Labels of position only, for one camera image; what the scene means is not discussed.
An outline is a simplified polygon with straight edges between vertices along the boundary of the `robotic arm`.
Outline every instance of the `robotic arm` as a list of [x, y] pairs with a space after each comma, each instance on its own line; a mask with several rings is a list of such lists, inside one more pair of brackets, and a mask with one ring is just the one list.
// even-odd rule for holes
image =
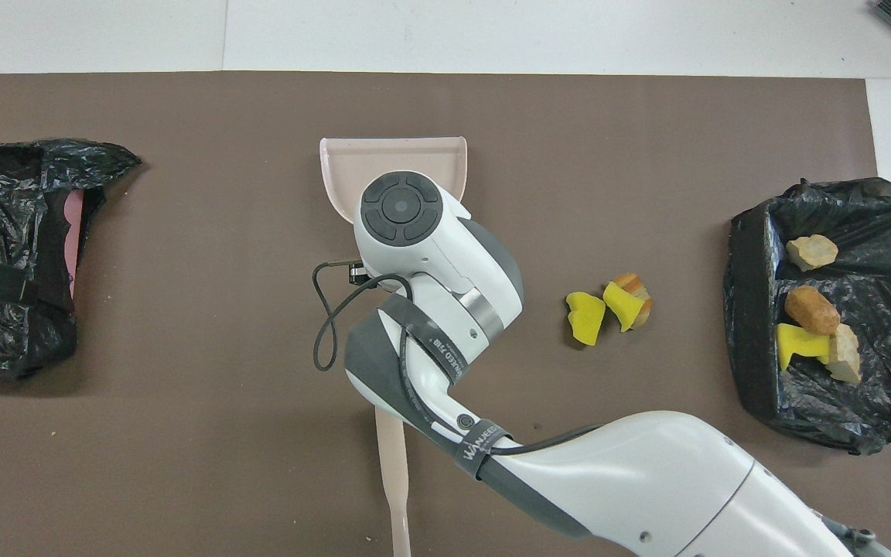
[[645, 412], [517, 444], [449, 397], [521, 313], [522, 278], [509, 251], [412, 172], [368, 186], [354, 233], [368, 275], [393, 274], [407, 286], [351, 329], [351, 383], [533, 518], [643, 556], [851, 555], [838, 539], [845, 530], [832, 532], [752, 456], [690, 415]]

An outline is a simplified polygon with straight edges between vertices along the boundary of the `yellow sponge piece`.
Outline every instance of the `yellow sponge piece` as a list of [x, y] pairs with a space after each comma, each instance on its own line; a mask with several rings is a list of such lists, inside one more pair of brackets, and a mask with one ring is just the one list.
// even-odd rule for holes
[[600, 322], [604, 320], [604, 311], [607, 306], [597, 296], [588, 295], [586, 292], [573, 292], [566, 296], [569, 305], [569, 325], [572, 326], [573, 338], [587, 346], [597, 344], [597, 331], [600, 330]]
[[607, 288], [604, 289], [604, 301], [607, 302], [607, 306], [611, 308], [611, 311], [618, 316], [618, 321], [621, 321], [621, 332], [632, 328], [634, 320], [641, 313], [641, 306], [644, 306], [643, 299], [630, 295], [614, 282], [607, 283]]
[[816, 357], [822, 364], [827, 364], [831, 357], [831, 336], [814, 335], [803, 327], [779, 323], [775, 326], [775, 348], [782, 371], [788, 369], [793, 354]]

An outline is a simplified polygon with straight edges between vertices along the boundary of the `dustpan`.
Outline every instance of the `dustpan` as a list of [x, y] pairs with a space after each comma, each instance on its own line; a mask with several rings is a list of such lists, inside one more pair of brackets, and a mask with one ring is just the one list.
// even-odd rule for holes
[[466, 189], [464, 137], [323, 138], [319, 157], [329, 201], [350, 223], [364, 190], [383, 173], [423, 173], [457, 200]]

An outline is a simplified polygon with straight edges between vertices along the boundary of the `brown table surface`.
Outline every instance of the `brown table surface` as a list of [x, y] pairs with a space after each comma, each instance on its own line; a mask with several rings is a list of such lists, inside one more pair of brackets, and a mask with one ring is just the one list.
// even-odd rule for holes
[[[356, 256], [318, 141], [450, 135], [469, 142], [463, 202], [526, 289], [455, 398], [523, 442], [690, 412], [891, 546], [891, 446], [852, 457], [749, 417], [722, 328], [729, 218], [802, 176], [876, 174], [862, 81], [150, 73], [0, 75], [0, 142], [145, 160], [92, 230], [77, 355], [0, 384], [0, 555], [390, 555], [374, 412], [311, 363], [311, 269]], [[574, 345], [563, 296], [629, 271], [650, 323]], [[324, 285], [349, 292], [342, 272]], [[408, 451], [416, 555], [628, 554], [537, 525], [411, 431]]]

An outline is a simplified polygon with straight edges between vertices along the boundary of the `black garbage bag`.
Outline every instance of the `black garbage bag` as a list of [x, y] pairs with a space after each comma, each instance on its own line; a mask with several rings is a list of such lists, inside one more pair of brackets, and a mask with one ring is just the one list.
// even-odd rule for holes
[[[834, 263], [803, 272], [785, 243], [821, 234]], [[789, 290], [812, 285], [859, 338], [862, 383], [832, 380], [814, 357], [779, 371], [775, 325]], [[725, 331], [743, 408], [772, 428], [852, 454], [891, 443], [891, 183], [807, 183], [732, 219]]]
[[140, 162], [101, 142], [0, 145], [0, 378], [34, 373], [74, 352], [64, 204], [71, 190], [85, 190], [78, 239], [84, 246], [105, 200], [102, 186]]

